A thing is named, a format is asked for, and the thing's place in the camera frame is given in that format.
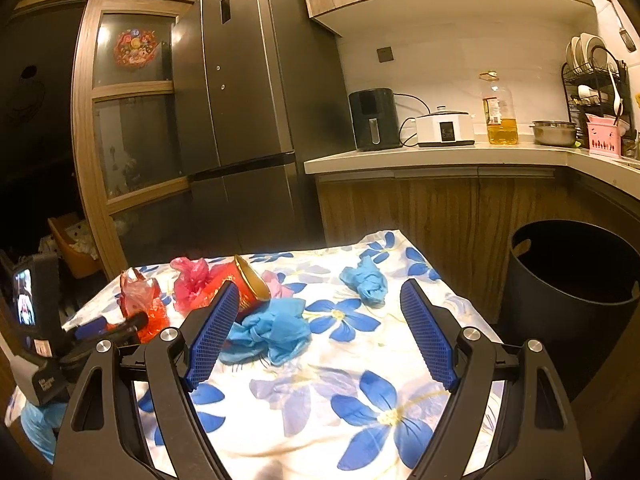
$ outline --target blue gripper pad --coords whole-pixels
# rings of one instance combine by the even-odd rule
[[[216,303],[209,318],[205,320],[191,345],[189,368],[184,381],[190,392],[202,381],[209,379],[222,345],[238,315],[240,297],[238,286],[227,282],[228,287],[218,293],[212,303]]]
[[[400,289],[400,310],[409,325],[431,377],[444,384],[446,390],[455,391],[460,379],[453,367],[453,350],[447,337],[427,306],[429,300],[415,280],[407,280]],[[447,310],[453,321],[453,315]]]

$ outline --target floral tablecloth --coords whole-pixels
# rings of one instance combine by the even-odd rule
[[[388,279],[385,304],[370,308],[338,278],[369,255]],[[404,480],[427,446],[449,394],[431,379],[400,311],[399,293],[415,278],[431,302],[460,325],[497,335],[468,300],[456,296],[400,231],[378,232],[348,247],[254,254],[254,268],[273,272],[284,296],[306,301],[312,329],[305,353],[282,367],[264,361],[216,364],[192,394],[204,429],[232,478],[246,480]],[[216,264],[227,258],[208,260]],[[140,269],[155,277],[171,322],[177,272],[168,265]],[[117,280],[70,320],[122,320]],[[173,474],[146,383],[136,384],[147,443],[158,469]],[[467,472],[484,465],[500,409],[494,383]],[[13,409],[19,406],[14,398]]]

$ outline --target lower cabinet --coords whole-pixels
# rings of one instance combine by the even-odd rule
[[[511,234],[564,218],[615,232],[640,251],[640,203],[567,168],[475,168],[458,176],[318,181],[328,245],[400,229],[452,290],[489,322],[500,313]],[[585,262],[597,278],[599,262]],[[590,384],[572,403],[584,454],[597,472],[640,416],[640,308]]]

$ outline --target metal screw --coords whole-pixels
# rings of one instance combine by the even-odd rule
[[[480,331],[477,328],[465,328],[462,331],[462,335],[469,341],[478,341],[480,339]]]
[[[165,328],[160,333],[160,339],[162,341],[173,341],[178,337],[178,331],[175,328]]]
[[[108,339],[103,339],[95,346],[95,349],[101,354],[104,354],[111,349],[111,341],[109,341]]]
[[[537,339],[530,339],[527,346],[532,352],[542,352],[542,343]]]

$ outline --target glass door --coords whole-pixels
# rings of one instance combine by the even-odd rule
[[[89,0],[72,128],[86,218],[110,278],[184,253],[190,193],[174,113],[172,28],[189,4]]]

